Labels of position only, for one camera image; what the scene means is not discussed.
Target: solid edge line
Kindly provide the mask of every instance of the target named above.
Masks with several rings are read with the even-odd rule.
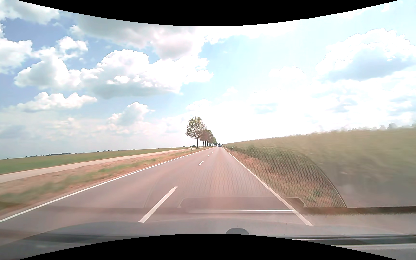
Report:
[[[153,206],[149,212],[147,212],[146,215],[144,215],[141,220],[139,220],[139,223],[144,223],[150,216],[165,202],[165,200],[170,197],[170,195],[177,189],[177,186],[174,186],[163,198],[160,199],[160,201]]]
[[[230,154],[235,160],[237,160],[237,158],[235,158],[231,153],[227,152],[228,154]],[[294,209],[292,207],[292,205],[290,205],[288,202],[286,202],[282,197],[279,196],[279,194],[277,194],[274,190],[272,190],[267,184],[265,184],[260,178],[258,178],[258,176],[256,176],[256,174],[254,174],[252,171],[250,171],[250,169],[246,168],[245,165],[243,165],[243,163],[241,163],[239,160],[237,160],[243,167],[245,167],[245,169],[247,169],[251,174],[253,174],[253,176],[255,176],[255,178],[257,180],[259,180],[259,182],[261,182],[261,184],[264,185],[264,187],[266,187],[270,192],[272,192],[272,194],[274,194],[274,196],[276,196],[283,204],[285,204],[290,210],[293,210],[293,213],[295,213],[295,215],[301,219],[304,224],[308,225],[308,226],[313,226],[311,224],[311,222],[309,222],[303,215],[301,215],[296,209]]]
[[[190,155],[194,155],[194,154],[196,154],[196,153],[193,153],[193,154],[188,154],[188,155],[181,156],[181,157],[177,157],[177,158],[171,159],[171,160],[169,160],[169,161],[162,162],[162,163],[159,163],[159,164],[155,164],[155,165],[153,165],[153,166],[150,166],[150,167],[147,167],[147,168],[144,168],[144,169],[141,169],[141,170],[135,171],[135,172],[127,173],[126,175],[123,175],[123,176],[117,177],[117,178],[115,178],[115,179],[108,180],[108,181],[103,182],[103,183],[99,183],[99,184],[97,184],[97,185],[95,185],[95,186],[92,186],[92,187],[89,187],[89,188],[85,188],[84,190],[81,190],[81,191],[78,191],[78,192],[74,192],[74,193],[72,193],[72,194],[68,194],[68,195],[66,195],[66,196],[63,196],[63,197],[61,197],[61,198],[57,198],[57,199],[55,199],[55,200],[51,200],[51,201],[49,201],[49,202],[46,202],[46,203],[41,204],[41,205],[38,205],[38,206],[33,207],[33,208],[31,208],[31,209],[24,210],[24,211],[22,211],[22,212],[19,212],[19,213],[17,213],[17,214],[12,215],[12,216],[8,216],[8,217],[6,217],[6,218],[3,218],[2,220],[0,220],[0,223],[1,223],[1,222],[4,222],[4,221],[6,221],[6,220],[9,220],[9,219],[11,219],[11,218],[14,218],[14,217],[16,217],[16,216],[20,216],[20,215],[22,215],[22,214],[25,214],[25,213],[27,213],[27,212],[30,212],[30,211],[32,211],[32,210],[39,209],[39,208],[41,208],[41,207],[43,207],[43,206],[49,205],[49,204],[54,203],[54,202],[56,202],[56,201],[59,201],[59,200],[61,200],[61,199],[68,198],[68,197],[73,196],[73,195],[75,195],[75,194],[78,194],[78,193],[80,193],[80,192],[84,192],[84,191],[87,191],[87,190],[89,190],[89,189],[95,188],[95,187],[97,187],[97,186],[101,186],[101,185],[103,185],[103,184],[109,183],[109,182],[111,182],[111,181],[114,181],[114,180],[118,180],[118,179],[124,178],[124,177],[126,177],[126,176],[131,175],[131,174],[135,174],[135,173],[141,172],[141,171],[143,171],[143,170],[147,170],[147,169],[150,169],[150,168],[152,168],[152,167],[159,166],[159,165],[161,165],[161,164],[168,163],[168,162],[171,162],[171,161],[173,161],[173,160],[177,160],[177,159],[180,159],[180,158],[182,158],[182,157],[186,157],[186,156],[190,156]]]

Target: blue sky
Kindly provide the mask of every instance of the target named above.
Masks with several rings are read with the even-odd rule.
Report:
[[[412,124],[416,0],[216,28],[0,0],[0,159],[189,146],[192,116],[221,143]]]

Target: asphalt road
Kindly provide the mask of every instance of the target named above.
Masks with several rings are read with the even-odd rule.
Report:
[[[0,222],[0,246],[73,225],[126,222],[153,234],[416,234],[416,214],[301,216],[223,148],[125,175]],[[118,224],[117,232],[126,233]]]
[[[299,213],[293,212],[227,151],[213,147],[0,222],[0,245],[83,223],[144,224],[239,213],[246,213],[242,217],[262,215],[267,221],[306,225],[306,219],[300,219]]]

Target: windshield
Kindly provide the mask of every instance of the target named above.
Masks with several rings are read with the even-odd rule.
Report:
[[[416,235],[416,0],[248,26],[0,0],[0,246],[231,228]]]

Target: grass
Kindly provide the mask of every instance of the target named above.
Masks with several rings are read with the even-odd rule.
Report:
[[[228,143],[224,147],[228,150],[234,147],[234,152],[244,155],[249,154],[249,147],[275,147],[304,155],[328,177],[348,207],[416,206],[416,126],[336,130]],[[262,156],[260,161],[270,164],[272,169],[278,162],[269,155]],[[294,182],[277,177],[280,171],[276,169],[261,178],[288,193],[303,186],[320,186],[321,181],[307,177],[300,169],[291,171],[301,176]],[[314,198],[330,198],[314,194],[313,190],[319,189],[310,188],[296,197],[310,203],[314,203]]]
[[[327,175],[363,175],[377,181],[416,178],[416,127],[332,131],[244,141],[225,147],[282,147],[297,151]]]
[[[0,174],[8,174],[26,170],[40,169],[52,166],[59,166],[71,163],[81,163],[88,161],[95,161],[100,159],[108,159],[122,156],[133,156],[140,154],[148,154],[155,152],[162,152],[176,149],[186,149],[187,147],[179,148],[158,148],[158,149],[141,149],[141,150],[125,150],[125,151],[109,151],[109,152],[95,152],[83,154],[69,154],[57,156],[38,156],[28,158],[15,158],[0,160]]]

